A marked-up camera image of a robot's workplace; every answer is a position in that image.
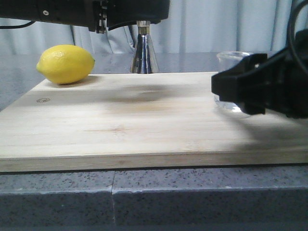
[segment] screw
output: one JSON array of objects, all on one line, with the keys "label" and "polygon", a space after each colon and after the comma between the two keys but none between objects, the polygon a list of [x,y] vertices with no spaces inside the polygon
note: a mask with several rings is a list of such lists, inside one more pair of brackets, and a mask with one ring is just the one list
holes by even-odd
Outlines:
[{"label": "screw", "polygon": [[49,12],[48,11],[43,11],[43,15],[48,16]]},{"label": "screw", "polygon": [[46,103],[48,102],[50,99],[49,98],[42,98],[42,99],[38,99],[37,102],[38,103]]}]

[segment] lemon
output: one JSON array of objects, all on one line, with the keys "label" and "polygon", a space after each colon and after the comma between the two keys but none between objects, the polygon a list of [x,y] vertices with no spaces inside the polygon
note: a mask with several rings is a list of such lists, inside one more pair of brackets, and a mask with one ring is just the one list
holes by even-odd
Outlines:
[{"label": "lemon", "polygon": [[37,70],[56,84],[77,82],[91,72],[95,60],[85,49],[74,45],[57,45],[43,52]]}]

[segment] black cable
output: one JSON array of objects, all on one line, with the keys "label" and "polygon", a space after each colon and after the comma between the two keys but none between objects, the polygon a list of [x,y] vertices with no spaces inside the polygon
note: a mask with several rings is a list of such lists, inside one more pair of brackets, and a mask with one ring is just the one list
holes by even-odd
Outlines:
[{"label": "black cable", "polygon": [[303,0],[300,2],[295,9],[291,12],[290,19],[288,22],[288,29],[287,29],[287,44],[290,48],[290,54],[292,58],[295,60],[296,64],[302,71],[308,76],[308,69],[306,68],[306,65],[302,61],[302,59],[299,57],[298,52],[295,48],[295,24],[297,17],[299,15],[299,12],[308,4],[308,0]]},{"label": "black cable", "polygon": [[0,26],[0,29],[19,29],[19,28],[24,28],[24,27],[30,26],[34,23],[35,23],[34,21],[31,21],[31,22],[28,22],[26,24],[17,25],[17,26]]}]

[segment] metal funnel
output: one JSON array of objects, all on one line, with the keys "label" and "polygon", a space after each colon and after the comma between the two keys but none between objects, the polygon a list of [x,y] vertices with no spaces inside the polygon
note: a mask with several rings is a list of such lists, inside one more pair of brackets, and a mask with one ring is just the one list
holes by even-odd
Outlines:
[{"label": "metal funnel", "polygon": [[150,21],[137,21],[138,38],[130,71],[138,74],[157,73],[158,66],[150,36]]}]

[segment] wooden board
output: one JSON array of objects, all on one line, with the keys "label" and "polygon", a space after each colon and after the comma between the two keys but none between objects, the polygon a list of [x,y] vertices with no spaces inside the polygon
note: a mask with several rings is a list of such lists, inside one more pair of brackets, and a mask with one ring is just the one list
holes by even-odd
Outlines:
[{"label": "wooden board", "polygon": [[0,171],[308,162],[308,121],[219,109],[214,73],[45,80],[0,112]]}]

